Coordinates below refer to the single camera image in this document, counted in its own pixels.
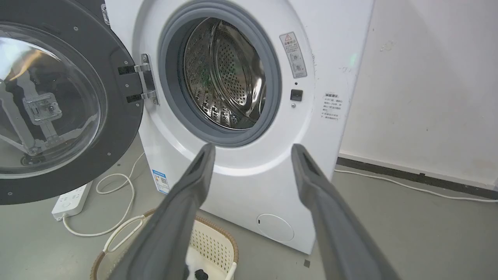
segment black baseboard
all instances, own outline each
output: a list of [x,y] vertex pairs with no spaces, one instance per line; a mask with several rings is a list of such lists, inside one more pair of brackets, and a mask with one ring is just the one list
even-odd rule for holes
[[414,182],[419,182],[435,187],[445,188],[453,191],[468,193],[475,196],[480,196],[489,199],[498,199],[498,191],[478,188],[465,184],[459,184],[437,178],[425,176],[424,173],[414,174],[406,171],[400,171],[392,168],[378,166],[370,163],[364,163],[352,159],[340,157],[337,159],[337,164],[355,169],[369,171],[377,174],[388,175],[396,178],[406,179]]

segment black square latch hole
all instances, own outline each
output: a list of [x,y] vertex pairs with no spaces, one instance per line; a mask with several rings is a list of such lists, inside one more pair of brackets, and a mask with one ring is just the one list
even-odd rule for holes
[[303,100],[303,91],[302,90],[290,90],[290,99],[294,101]]

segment power strip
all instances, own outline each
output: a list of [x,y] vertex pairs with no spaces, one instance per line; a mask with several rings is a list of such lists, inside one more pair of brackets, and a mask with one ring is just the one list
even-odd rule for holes
[[85,204],[88,192],[92,188],[92,182],[93,181],[90,181],[75,190],[59,196],[54,209],[52,209],[52,215],[57,222],[62,221],[63,215],[66,217],[74,216],[83,210],[83,204]]

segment brown basket rim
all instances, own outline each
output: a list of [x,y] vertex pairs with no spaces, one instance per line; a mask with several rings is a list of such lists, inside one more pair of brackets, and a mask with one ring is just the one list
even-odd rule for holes
[[[148,216],[154,214],[155,210],[156,210],[155,208],[151,209],[151,210],[145,212],[143,215],[145,217],[148,217]],[[210,220],[203,218],[201,216],[196,215],[195,220],[200,222],[200,223],[205,224],[206,226],[208,226],[214,230],[216,230],[217,232],[224,235],[228,240],[230,240],[232,247],[234,247],[234,263],[236,263],[236,264],[239,263],[239,247],[237,245],[237,242],[235,241],[235,238],[228,231],[224,230],[222,227],[218,226],[217,224],[215,224],[215,223],[211,222]],[[90,280],[97,280],[97,270],[98,270],[99,265],[105,256],[106,256],[106,253],[104,253],[103,251],[97,255],[97,258],[95,259],[95,261],[92,265],[92,270],[90,271]]]

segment sticker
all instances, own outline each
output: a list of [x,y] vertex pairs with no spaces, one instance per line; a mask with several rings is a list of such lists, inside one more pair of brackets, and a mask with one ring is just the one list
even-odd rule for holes
[[341,119],[343,101],[334,92],[326,92],[323,95],[322,118],[338,121]]
[[308,76],[306,66],[304,65],[303,54],[301,53],[301,48],[294,32],[281,35],[280,41],[282,41],[283,48],[287,53],[287,59],[289,59],[290,69],[294,78]]
[[154,176],[154,182],[156,184],[156,189],[164,194],[169,193],[168,180],[166,180],[166,175],[156,170],[152,170],[152,175]]

